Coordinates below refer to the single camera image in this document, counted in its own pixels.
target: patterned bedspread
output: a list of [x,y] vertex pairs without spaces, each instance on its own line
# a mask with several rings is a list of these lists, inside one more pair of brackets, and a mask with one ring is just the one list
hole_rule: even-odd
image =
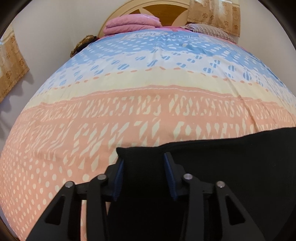
[[[252,54],[203,34],[142,30],[92,43],[18,117],[0,160],[1,206],[25,240],[62,185],[89,181],[118,146],[295,127],[295,96]],[[85,234],[85,202],[81,216]]]

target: folded towel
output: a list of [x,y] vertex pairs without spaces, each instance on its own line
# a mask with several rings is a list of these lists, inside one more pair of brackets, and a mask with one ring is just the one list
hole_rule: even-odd
[[161,27],[161,22],[159,18],[146,14],[128,14],[122,15],[109,20],[106,23],[107,28],[121,26],[126,24],[141,24],[141,25],[151,25],[154,27]]
[[141,25],[141,24],[126,24],[126,25],[115,26],[115,27],[111,27],[111,28],[105,27],[103,30],[103,33],[105,35],[110,35],[110,34],[133,32],[133,31],[150,29],[150,28],[155,28],[155,26]]

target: black clamp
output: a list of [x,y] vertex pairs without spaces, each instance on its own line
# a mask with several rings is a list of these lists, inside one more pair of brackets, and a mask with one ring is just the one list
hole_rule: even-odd
[[[86,204],[88,241],[108,241],[105,202],[115,202],[123,182],[123,160],[107,168],[90,182],[68,181],[45,209],[27,241],[80,241],[81,201]],[[220,227],[221,241],[264,241],[248,212],[224,182],[210,184],[176,165],[170,153],[164,154],[165,174],[174,201],[186,200],[180,240],[208,240],[211,227]]]

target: black fabric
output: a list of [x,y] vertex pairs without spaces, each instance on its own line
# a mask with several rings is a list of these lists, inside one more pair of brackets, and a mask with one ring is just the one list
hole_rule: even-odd
[[[170,199],[163,165],[167,151],[201,181],[226,182],[267,241],[276,237],[296,204],[296,128],[117,148],[124,178],[121,195],[109,210],[111,240],[178,240],[185,207]],[[175,238],[164,238],[168,234]]]

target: floral curtain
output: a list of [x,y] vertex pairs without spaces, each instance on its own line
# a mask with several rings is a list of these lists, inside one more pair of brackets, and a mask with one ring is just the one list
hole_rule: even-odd
[[0,39],[0,103],[28,71],[10,25]]
[[188,22],[202,23],[240,36],[238,0],[190,0]]

